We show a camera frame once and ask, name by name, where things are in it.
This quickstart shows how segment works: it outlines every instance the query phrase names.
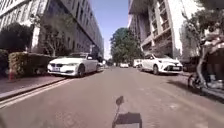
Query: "white line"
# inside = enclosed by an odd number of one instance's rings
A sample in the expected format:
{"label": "white line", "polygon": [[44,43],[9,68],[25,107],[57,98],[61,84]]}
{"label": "white line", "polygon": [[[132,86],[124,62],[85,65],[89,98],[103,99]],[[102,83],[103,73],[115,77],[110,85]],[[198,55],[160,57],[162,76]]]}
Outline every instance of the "white line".
{"label": "white line", "polygon": [[34,91],[31,91],[31,92],[28,92],[28,93],[25,93],[25,94],[21,94],[21,95],[12,97],[10,99],[1,101],[0,102],[0,109],[5,108],[5,107],[8,107],[8,106],[11,106],[11,105],[16,104],[18,102],[21,102],[21,101],[23,101],[25,99],[31,98],[33,96],[36,96],[36,95],[38,95],[40,93],[43,93],[43,92],[49,91],[51,89],[57,88],[59,86],[62,86],[64,84],[67,84],[67,83],[69,83],[69,82],[71,82],[73,80],[74,79],[61,81],[59,83],[52,84],[52,85],[49,85],[49,86],[46,86],[46,87],[43,87],[43,88],[39,88],[39,89],[36,89]]}

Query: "license plate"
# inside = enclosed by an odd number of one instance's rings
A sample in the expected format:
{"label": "license plate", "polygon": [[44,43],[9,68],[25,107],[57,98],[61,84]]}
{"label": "license plate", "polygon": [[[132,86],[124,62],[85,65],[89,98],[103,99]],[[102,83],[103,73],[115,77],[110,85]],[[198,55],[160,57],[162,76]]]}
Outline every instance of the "license plate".
{"label": "license plate", "polygon": [[173,70],[180,70],[180,67],[173,67]]}
{"label": "license plate", "polygon": [[53,72],[60,72],[60,68],[53,68]]}

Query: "tall building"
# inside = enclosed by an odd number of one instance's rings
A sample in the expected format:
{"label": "tall building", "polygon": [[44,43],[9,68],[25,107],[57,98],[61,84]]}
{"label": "tall building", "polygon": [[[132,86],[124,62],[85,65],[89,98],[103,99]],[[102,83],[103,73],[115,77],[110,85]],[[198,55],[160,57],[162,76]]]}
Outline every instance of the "tall building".
{"label": "tall building", "polygon": [[142,50],[160,52],[182,61],[196,53],[196,43],[184,32],[186,19],[200,8],[195,0],[129,0],[128,27]]}
{"label": "tall building", "polygon": [[[0,0],[0,30],[13,22],[31,26],[32,15],[41,15],[44,21],[34,27],[32,51],[45,37],[44,24],[49,24],[64,37],[65,46],[71,51],[90,52],[95,46],[103,56],[103,38],[88,0]],[[57,16],[72,19],[69,27],[59,24]]]}

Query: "asphalt road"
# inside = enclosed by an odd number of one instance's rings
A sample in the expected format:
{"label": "asphalt road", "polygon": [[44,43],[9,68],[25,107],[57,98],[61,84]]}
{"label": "asphalt road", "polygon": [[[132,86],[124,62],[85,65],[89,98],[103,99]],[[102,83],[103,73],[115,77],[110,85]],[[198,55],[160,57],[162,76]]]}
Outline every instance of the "asphalt road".
{"label": "asphalt road", "polygon": [[185,89],[182,76],[107,69],[0,109],[4,128],[223,128],[224,104]]}

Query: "sky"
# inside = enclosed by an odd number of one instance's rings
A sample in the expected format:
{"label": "sky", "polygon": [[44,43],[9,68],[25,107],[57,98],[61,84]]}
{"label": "sky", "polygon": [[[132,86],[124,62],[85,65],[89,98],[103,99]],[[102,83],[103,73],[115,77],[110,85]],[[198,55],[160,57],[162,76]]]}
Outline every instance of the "sky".
{"label": "sky", "polygon": [[128,25],[128,0],[90,0],[104,38],[104,58],[110,56],[110,38],[120,27]]}

